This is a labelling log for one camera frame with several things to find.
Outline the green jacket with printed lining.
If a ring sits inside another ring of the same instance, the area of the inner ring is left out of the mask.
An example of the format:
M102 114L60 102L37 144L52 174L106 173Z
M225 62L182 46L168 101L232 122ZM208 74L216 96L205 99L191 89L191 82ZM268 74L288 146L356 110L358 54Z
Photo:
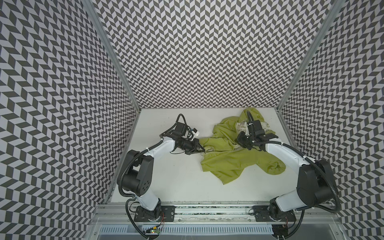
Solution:
M241 147L237 143L237 136L245 129L250 112L254 120L259 120L267 133L274 133L262 114L256 108L247 108L237 116L221 120L213 128L213 135L200 139L200 144L206 150L203 154L201 167L203 172L210 172L224 185L240 177L243 170L257 165L269 175L279 175L286 170L286 165L277 157L262 151L259 147L251 150Z

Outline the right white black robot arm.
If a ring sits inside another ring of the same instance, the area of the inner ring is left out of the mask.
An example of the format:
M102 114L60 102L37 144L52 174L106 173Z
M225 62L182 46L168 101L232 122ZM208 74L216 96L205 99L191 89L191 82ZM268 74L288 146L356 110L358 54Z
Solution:
M270 206L280 212L320 208L329 213L341 210L341 200L332 167L325 160L315 160L294 147L283 143L278 136L266 133L260 121L247 121L246 131L237 137L239 145L251 150L259 148L291 168L297 175L296 189L271 200Z

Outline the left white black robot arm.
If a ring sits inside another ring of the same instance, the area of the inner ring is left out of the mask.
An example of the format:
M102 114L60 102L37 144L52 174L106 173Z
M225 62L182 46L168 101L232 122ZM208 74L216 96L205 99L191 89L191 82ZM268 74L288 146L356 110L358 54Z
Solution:
M160 134L160 141L144 150L127 152L117 179L118 191L122 197L139 202L140 207L154 211L161 200L150 191L155 160L181 149L186 155L204 153L198 139L199 131L185 123L177 122Z

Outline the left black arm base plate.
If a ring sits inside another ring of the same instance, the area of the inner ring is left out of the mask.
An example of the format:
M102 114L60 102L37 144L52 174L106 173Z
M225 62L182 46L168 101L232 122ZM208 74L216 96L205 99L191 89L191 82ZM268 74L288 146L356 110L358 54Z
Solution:
M135 222L173 222L175 219L175 206L160 206L149 211L141 206L138 206L135 211Z

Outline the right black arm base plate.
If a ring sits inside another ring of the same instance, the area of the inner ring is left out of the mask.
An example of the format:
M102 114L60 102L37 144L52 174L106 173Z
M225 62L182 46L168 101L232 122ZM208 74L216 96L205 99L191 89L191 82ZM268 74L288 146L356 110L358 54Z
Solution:
M293 210L282 212L276 206L253 206L252 211L257 222L289 223L297 220Z

